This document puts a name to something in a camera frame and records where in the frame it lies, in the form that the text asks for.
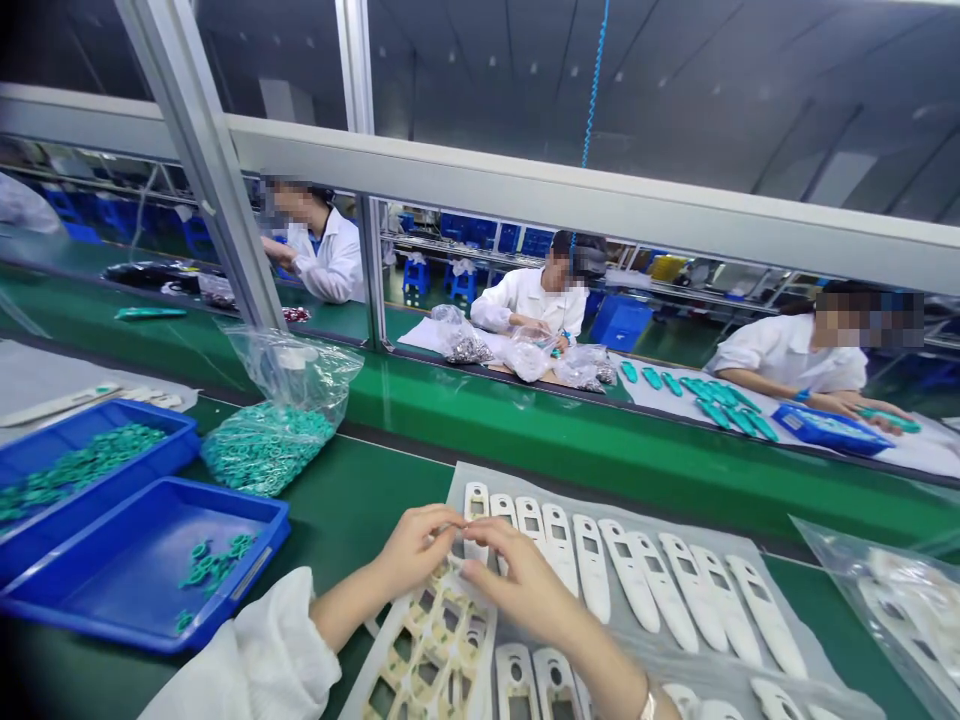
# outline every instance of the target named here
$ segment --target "teal plastic part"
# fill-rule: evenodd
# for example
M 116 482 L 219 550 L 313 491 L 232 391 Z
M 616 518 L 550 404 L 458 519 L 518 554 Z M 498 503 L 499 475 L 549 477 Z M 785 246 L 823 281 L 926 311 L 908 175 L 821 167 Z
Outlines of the teal plastic part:
M 151 318 L 183 317 L 186 310 L 176 308 L 121 308 L 114 315 L 114 320 L 149 320 Z
M 627 376 L 627 380 L 632 383 L 637 381 L 637 369 L 633 366 L 633 363 L 624 360 L 620 363 L 620 369 L 623 370 L 623 374 Z
M 904 420 L 902 417 L 884 412 L 883 410 L 860 408 L 857 410 L 857 414 L 859 414 L 864 420 L 869 420 L 870 418 L 879 415 L 880 417 L 889 420 L 892 425 L 896 425 L 904 432 L 918 433 L 922 429 L 920 423 L 918 423 L 916 420 Z
M 750 422 L 749 418 L 745 418 L 737 410 L 733 410 L 728 407 L 724 407 L 723 411 L 727 414 L 733 424 L 740 428 L 740 431 L 747 437 L 757 437 L 757 429 L 753 426 L 753 423 Z
M 716 405 L 711 402 L 707 402 L 703 398 L 697 398 L 696 403 L 697 407 L 700 408 L 704 415 L 713 420 L 713 422 L 722 427 L 724 430 L 733 429 L 733 426 L 730 425 L 730 420 Z
M 660 379 L 660 373 L 658 373 L 653 368 L 644 368 L 640 371 L 643 373 L 643 379 L 650 383 L 650 387 L 654 390 L 663 389 L 663 381 Z
M 750 423 L 760 431 L 760 434 L 763 435 L 770 442 L 779 442 L 780 436 L 777 435 L 776 431 L 770 427 L 770 423 L 763 419 L 761 415 L 755 413 L 753 410 L 734 410 L 734 412 L 739 412 L 743 417 L 747 418 Z
M 663 382 L 677 397 L 683 397 L 683 387 L 677 382 L 677 379 L 668 372 L 660 373 L 663 376 Z
M 737 400 L 753 410 L 755 413 L 760 415 L 763 414 L 763 410 L 761 410 L 753 400 L 740 392 L 740 389 L 736 385 L 727 385 L 727 390 L 729 390 Z

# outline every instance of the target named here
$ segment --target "white lab coat sleeve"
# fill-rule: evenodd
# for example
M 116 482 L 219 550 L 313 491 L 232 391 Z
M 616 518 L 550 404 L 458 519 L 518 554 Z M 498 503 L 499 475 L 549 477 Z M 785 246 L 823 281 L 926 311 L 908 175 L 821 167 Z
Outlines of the white lab coat sleeve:
M 316 720 L 340 663 L 310 620 L 313 573 L 294 570 L 228 620 L 140 720 Z
M 717 346 L 707 370 L 713 374 L 721 370 L 758 370 L 779 341 L 780 328 L 771 327 L 770 323 L 744 325 Z
M 470 305 L 470 320 L 491 332 L 510 329 L 510 316 L 517 307 L 517 271 L 508 272 L 495 287 L 483 291 Z
M 321 267 L 316 257 L 297 255 L 297 275 L 311 295 L 338 305 L 350 299 L 355 278 L 360 274 L 360 243 L 348 234 L 330 237 L 330 262 Z
M 859 348 L 851 348 L 837 367 L 817 383 L 817 392 L 852 390 L 860 392 L 867 385 L 867 356 Z

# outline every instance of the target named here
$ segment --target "workbench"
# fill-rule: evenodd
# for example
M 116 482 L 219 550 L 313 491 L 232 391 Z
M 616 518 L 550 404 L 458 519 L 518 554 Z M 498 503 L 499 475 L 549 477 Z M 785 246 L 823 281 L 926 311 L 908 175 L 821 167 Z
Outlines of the workbench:
M 198 419 L 201 432 L 207 432 L 235 409 L 201 398 L 189 414 Z M 290 503 L 292 533 L 251 589 L 247 602 L 260 598 L 280 577 L 303 565 L 312 568 L 316 592 L 322 594 L 376 556 L 406 508 L 445 500 L 455 454 L 425 450 L 390 433 L 347 432 L 363 439 L 338 435 L 281 495 Z M 649 513 L 649 508 L 607 493 L 520 470 L 513 473 L 554 492 Z M 181 474 L 209 481 L 200 462 Z M 870 695 L 891 720 L 929 717 L 824 572 L 770 554 L 764 559 L 849 687 Z M 26 622 L 13 626 L 11 640 L 35 709 L 43 717 L 61 720 L 134 718 L 189 659 L 152 656 Z M 372 642 L 361 628 L 340 653 L 343 679 L 331 694 L 325 718 L 337 717 Z

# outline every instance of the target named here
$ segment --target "plastic bag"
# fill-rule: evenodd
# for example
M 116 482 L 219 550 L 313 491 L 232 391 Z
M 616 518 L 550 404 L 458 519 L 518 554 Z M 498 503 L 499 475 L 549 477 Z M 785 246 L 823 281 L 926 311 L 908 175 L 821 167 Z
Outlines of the plastic bag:
M 455 305 L 437 305 L 430 311 L 430 317 L 441 323 L 439 335 L 443 348 L 440 354 L 448 363 L 471 365 L 491 362 L 494 359 L 493 351 L 460 308 Z
M 363 359 L 279 330 L 221 330 L 267 401 L 227 418 L 204 439 L 201 456 L 218 482 L 273 497 L 336 433 Z
M 930 714 L 960 718 L 960 568 L 793 522 Z
M 603 392 L 603 386 L 597 379 L 599 361 L 606 357 L 603 345 L 574 345 L 560 356 L 553 371 L 557 378 L 578 390 Z
M 550 353 L 556 346 L 557 338 L 546 330 L 518 327 L 506 345 L 503 364 L 524 382 L 536 382 L 550 369 Z

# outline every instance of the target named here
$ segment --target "blue crate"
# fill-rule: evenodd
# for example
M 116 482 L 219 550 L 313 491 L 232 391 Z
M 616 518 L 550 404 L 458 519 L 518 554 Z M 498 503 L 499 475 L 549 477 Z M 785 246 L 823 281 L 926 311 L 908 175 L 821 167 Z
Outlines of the blue crate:
M 871 430 L 863 423 L 833 413 L 813 410 L 799 405 L 783 403 L 773 414 L 773 419 L 783 425 L 799 440 L 811 445 L 820 445 L 837 452 L 870 457 L 896 445 Z M 820 427 L 818 423 L 831 423 L 849 428 L 843 431 Z
M 287 539 L 288 514 L 280 500 L 161 478 L 0 591 L 0 609 L 153 652 L 199 650 Z M 257 541 L 216 592 L 180 587 L 194 546 L 209 540 L 211 552 L 225 552 L 241 533 Z M 177 635 L 184 610 L 194 620 Z
M 611 350 L 630 352 L 653 318 L 645 303 L 625 295 L 607 295 L 593 321 L 590 335 Z
M 131 423 L 163 430 L 167 438 L 96 483 L 5 530 L 0 535 L 0 587 L 107 510 L 158 477 L 189 464 L 200 453 L 200 438 L 197 421 L 186 415 L 129 400 L 108 400 L 0 448 L 0 487 L 6 487 L 85 447 L 95 435 Z

